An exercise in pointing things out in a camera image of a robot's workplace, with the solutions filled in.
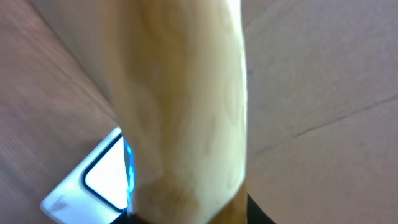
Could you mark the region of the brown white snack pouch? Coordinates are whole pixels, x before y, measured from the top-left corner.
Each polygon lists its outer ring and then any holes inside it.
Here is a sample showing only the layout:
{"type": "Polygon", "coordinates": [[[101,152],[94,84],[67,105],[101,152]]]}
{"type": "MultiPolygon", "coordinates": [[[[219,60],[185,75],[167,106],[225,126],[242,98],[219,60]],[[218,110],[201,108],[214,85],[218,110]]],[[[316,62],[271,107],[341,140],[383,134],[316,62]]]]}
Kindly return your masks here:
{"type": "Polygon", "coordinates": [[[241,2],[102,1],[100,18],[130,220],[246,223],[241,2]]]}

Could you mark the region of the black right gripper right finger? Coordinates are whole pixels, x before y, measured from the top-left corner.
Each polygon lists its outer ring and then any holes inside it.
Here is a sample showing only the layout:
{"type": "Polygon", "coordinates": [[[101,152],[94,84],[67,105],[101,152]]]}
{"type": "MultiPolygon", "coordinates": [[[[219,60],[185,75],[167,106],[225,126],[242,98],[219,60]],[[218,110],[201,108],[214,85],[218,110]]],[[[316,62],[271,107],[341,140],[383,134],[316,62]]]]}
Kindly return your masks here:
{"type": "Polygon", "coordinates": [[[247,202],[247,224],[275,224],[275,221],[261,210],[250,195],[247,202]]]}

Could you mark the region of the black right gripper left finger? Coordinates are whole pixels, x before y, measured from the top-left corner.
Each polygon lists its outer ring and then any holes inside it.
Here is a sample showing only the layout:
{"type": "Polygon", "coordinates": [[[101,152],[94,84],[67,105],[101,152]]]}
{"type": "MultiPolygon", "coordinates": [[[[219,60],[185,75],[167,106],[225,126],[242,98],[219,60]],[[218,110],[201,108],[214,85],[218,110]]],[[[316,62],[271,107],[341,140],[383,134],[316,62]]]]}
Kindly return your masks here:
{"type": "Polygon", "coordinates": [[[110,224],[139,224],[139,219],[135,215],[122,213],[110,224]]]}

